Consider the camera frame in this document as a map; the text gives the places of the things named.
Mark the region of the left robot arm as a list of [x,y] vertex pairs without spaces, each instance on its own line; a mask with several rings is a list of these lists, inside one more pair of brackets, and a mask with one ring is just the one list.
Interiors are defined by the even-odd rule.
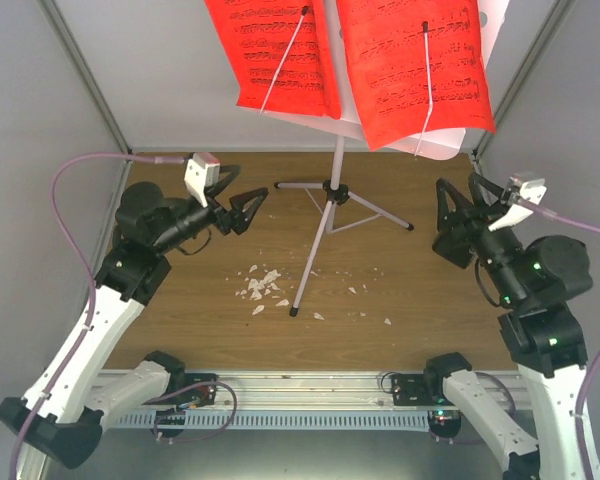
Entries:
[[22,397],[0,404],[0,421],[28,444],[68,469],[93,454],[103,433],[145,404],[172,412],[210,403],[218,386],[208,374],[188,380],[183,362],[161,351],[130,373],[94,391],[93,383],[128,327],[140,316],[171,271],[169,252],[215,227],[242,234],[267,198],[265,187],[216,199],[240,174],[237,165],[187,163],[186,198],[168,198],[152,182],[125,189],[115,213],[114,241],[90,287],[89,299],[61,349]]

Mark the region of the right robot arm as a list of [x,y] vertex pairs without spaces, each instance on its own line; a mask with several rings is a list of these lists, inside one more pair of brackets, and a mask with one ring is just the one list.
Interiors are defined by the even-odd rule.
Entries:
[[436,183],[433,250],[460,267],[486,273],[503,309],[500,333],[525,383],[536,431],[528,434],[497,404],[459,353],[430,359],[423,393],[450,403],[472,424],[506,479],[600,479],[586,393],[597,361],[590,359],[570,300],[593,286],[586,245],[547,235],[523,245],[515,227],[541,213],[543,179],[515,175],[498,186],[471,174],[469,190]]

